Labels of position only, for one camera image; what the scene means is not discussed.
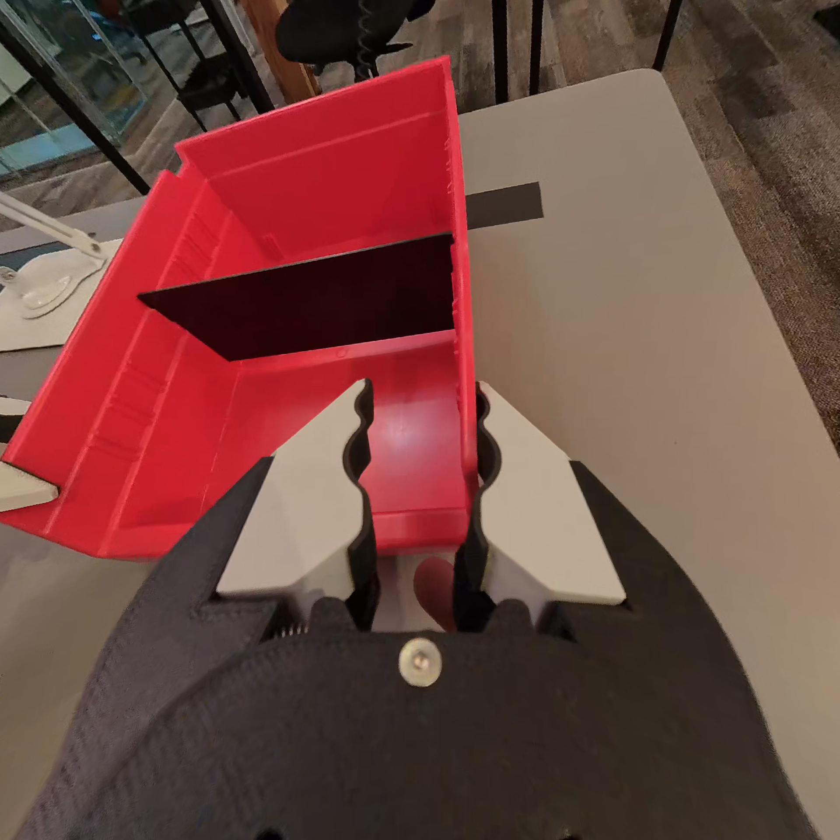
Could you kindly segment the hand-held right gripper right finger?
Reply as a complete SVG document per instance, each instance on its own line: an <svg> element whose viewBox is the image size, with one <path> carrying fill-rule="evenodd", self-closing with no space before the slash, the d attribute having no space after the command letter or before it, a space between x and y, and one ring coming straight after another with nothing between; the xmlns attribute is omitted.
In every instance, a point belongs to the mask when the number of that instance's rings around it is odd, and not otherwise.
<svg viewBox="0 0 840 840"><path fill-rule="evenodd" d="M457 629L481 632L506 600L535 626L555 602L624 603L569 456L485 382L476 444L479 488L455 556Z"/></svg>

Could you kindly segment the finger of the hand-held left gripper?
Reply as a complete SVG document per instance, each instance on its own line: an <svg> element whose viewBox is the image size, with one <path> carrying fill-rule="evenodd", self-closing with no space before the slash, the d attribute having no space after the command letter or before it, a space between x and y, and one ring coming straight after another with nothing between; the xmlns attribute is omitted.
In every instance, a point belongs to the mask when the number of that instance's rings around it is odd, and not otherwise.
<svg viewBox="0 0 840 840"><path fill-rule="evenodd" d="M22 422L31 402L1 395L1 437L2 442L10 442L14 432Z"/></svg>
<svg viewBox="0 0 840 840"><path fill-rule="evenodd" d="M1 462L1 512L50 503L59 493L58 487L48 481Z"/></svg>

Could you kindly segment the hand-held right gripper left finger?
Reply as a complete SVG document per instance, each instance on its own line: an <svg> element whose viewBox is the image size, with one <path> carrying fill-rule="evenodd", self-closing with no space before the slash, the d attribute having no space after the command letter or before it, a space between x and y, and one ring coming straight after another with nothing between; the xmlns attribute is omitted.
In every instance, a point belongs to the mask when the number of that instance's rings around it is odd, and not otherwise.
<svg viewBox="0 0 840 840"><path fill-rule="evenodd" d="M278 595L300 616L322 597L342 601L369 631L381 584L371 501L370 379L351 384L278 447L234 544L217 594Z"/></svg>

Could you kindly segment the red plastic bin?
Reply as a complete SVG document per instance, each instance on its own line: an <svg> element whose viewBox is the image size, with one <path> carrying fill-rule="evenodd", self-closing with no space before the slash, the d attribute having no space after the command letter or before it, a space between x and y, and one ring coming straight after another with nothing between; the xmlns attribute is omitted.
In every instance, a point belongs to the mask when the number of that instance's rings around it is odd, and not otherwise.
<svg viewBox="0 0 840 840"><path fill-rule="evenodd" d="M257 461L370 379L363 488L385 553L454 547L478 487L459 115L448 56L183 140L2 461L59 489L2 524L159 558ZM226 361L138 295L454 237L453 329Z"/></svg>

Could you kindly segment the black bin divider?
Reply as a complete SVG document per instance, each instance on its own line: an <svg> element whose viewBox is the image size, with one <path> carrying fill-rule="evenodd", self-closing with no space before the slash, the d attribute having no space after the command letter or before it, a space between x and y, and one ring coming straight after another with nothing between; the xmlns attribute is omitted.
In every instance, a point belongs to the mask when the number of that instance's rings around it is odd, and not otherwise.
<svg viewBox="0 0 840 840"><path fill-rule="evenodd" d="M226 361L454 328L450 233L141 292Z"/></svg>

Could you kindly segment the black office chair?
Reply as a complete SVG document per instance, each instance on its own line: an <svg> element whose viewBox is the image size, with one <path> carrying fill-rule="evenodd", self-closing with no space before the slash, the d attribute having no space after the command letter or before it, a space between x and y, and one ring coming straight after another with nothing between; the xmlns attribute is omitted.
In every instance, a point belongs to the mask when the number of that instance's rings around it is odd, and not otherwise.
<svg viewBox="0 0 840 840"><path fill-rule="evenodd" d="M317 74L340 62L353 80L379 76L377 60L409 49L393 39L405 23L427 15L435 1L294 1L280 14L275 39L280 55Z"/></svg>

